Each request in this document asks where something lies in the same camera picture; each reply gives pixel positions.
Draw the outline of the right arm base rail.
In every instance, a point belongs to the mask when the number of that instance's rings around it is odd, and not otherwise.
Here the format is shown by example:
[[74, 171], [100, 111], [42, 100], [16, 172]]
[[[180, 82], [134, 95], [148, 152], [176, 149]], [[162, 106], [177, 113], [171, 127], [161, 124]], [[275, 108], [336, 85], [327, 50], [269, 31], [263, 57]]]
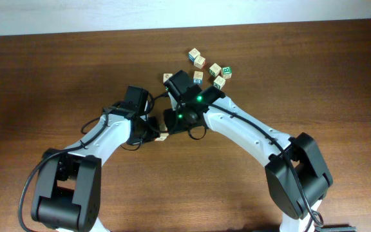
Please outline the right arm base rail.
[[315, 227], [315, 232], [357, 232], [357, 228], [353, 226]]

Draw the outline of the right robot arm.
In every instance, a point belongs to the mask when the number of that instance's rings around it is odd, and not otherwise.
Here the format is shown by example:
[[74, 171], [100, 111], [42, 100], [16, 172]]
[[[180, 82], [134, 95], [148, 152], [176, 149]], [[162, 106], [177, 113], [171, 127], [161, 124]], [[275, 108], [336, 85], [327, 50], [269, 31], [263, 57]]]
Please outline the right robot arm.
[[280, 231], [319, 231], [321, 201], [333, 184], [317, 142], [267, 126], [239, 108], [217, 87], [205, 90], [180, 70], [164, 83], [172, 107], [164, 111], [169, 134], [203, 127], [243, 148], [265, 169], [269, 194], [283, 213]]

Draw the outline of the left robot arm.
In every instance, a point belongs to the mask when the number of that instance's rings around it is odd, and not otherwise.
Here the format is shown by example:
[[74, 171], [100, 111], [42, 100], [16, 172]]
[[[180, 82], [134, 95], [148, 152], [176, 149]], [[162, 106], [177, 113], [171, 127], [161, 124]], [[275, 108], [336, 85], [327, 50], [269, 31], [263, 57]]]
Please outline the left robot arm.
[[105, 231], [99, 219], [102, 166], [123, 144], [139, 149], [157, 137], [147, 123], [151, 94], [129, 86], [123, 101], [102, 109], [96, 125], [76, 143], [46, 150], [36, 178], [31, 218], [56, 231]]

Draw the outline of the ice cream picture block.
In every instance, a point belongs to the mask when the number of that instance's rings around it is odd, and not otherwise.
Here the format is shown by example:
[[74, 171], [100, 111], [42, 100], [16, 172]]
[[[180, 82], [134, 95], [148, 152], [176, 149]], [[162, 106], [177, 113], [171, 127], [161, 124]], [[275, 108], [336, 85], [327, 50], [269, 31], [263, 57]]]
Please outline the ice cream picture block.
[[169, 136], [167, 126], [164, 123], [162, 123], [159, 126], [159, 130], [160, 130], [159, 136], [155, 140], [156, 141], [164, 141], [164, 140], [166, 140], [168, 138], [168, 136]]

